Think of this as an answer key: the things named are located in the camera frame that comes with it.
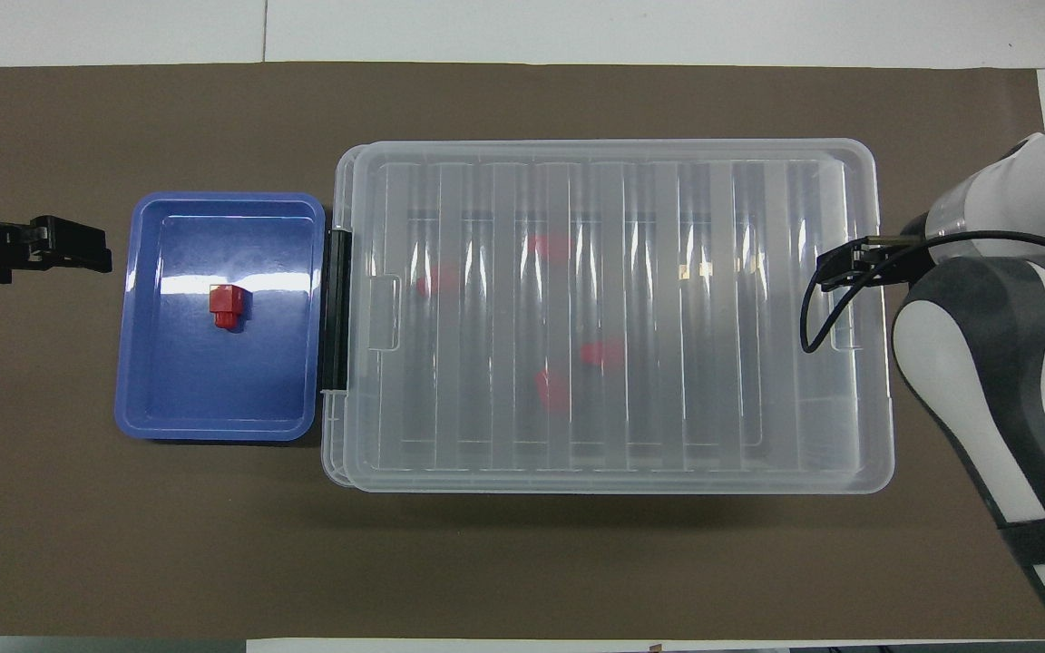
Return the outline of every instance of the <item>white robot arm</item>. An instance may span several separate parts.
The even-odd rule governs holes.
[[[817,258],[814,285],[911,282],[892,327],[905,381],[950,438],[1045,603],[1045,136],[967,179],[895,237]],[[805,331],[806,351],[823,340]]]

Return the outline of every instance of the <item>white floor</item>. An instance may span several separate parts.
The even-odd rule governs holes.
[[[1040,69],[1045,120],[1045,0],[0,0],[0,66],[279,61],[1020,67]],[[262,640],[250,650],[578,653],[650,643],[488,644]],[[723,644],[667,649],[733,645]]]

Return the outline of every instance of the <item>clear plastic container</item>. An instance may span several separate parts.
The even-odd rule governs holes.
[[[818,253],[878,229],[857,141],[386,141],[345,154],[333,219],[353,232],[348,384],[324,397],[336,483],[888,483],[882,294],[815,354],[796,337]]]

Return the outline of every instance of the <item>black hinge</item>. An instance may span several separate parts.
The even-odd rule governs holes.
[[[323,390],[345,389],[352,241],[353,235],[343,229],[325,232],[325,260],[320,272],[320,388]]]

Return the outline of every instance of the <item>red block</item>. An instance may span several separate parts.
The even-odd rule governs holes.
[[[550,236],[530,236],[527,239],[527,251],[534,252],[540,259],[551,263],[566,263],[572,259],[572,239],[551,238]]]
[[[543,369],[534,376],[534,386],[547,413],[568,413],[572,410],[572,384],[563,375],[552,375]]]
[[[456,290],[461,285],[461,282],[462,278],[451,265],[436,264],[427,270],[424,276],[418,278],[415,286],[417,286],[419,295],[429,298],[436,297],[441,290],[446,290],[447,293]]]
[[[245,288],[232,284],[209,286],[208,311],[215,316],[220,329],[236,329],[245,312]]]
[[[623,341],[619,339],[586,343],[580,347],[580,360],[597,368],[606,368],[608,365],[619,367],[623,365],[625,348]]]

